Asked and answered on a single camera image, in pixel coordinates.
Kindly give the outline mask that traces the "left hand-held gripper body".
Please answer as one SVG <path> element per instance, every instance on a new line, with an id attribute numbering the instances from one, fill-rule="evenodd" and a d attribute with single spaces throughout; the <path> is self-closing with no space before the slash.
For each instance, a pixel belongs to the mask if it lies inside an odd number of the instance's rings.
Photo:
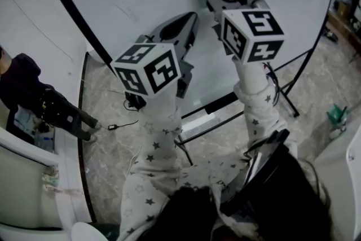
<path id="1" fill-rule="evenodd" d="M 192 79 L 193 65 L 185 56 L 193 46 L 198 30 L 198 15 L 177 15 L 135 43 L 111 62 L 125 90 L 144 98 L 154 98 L 169 86 L 177 85 L 177 97 L 183 99 Z"/>

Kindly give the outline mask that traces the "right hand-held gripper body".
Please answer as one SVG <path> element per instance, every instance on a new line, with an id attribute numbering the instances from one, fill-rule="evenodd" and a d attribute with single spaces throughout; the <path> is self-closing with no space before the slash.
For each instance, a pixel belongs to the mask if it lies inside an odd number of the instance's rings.
<path id="1" fill-rule="evenodd" d="M 213 13 L 214 49 L 227 49 L 241 64 L 264 63 L 276 59 L 285 44 L 285 26 L 264 0 L 249 5 L 239 2 L 208 1 Z"/>

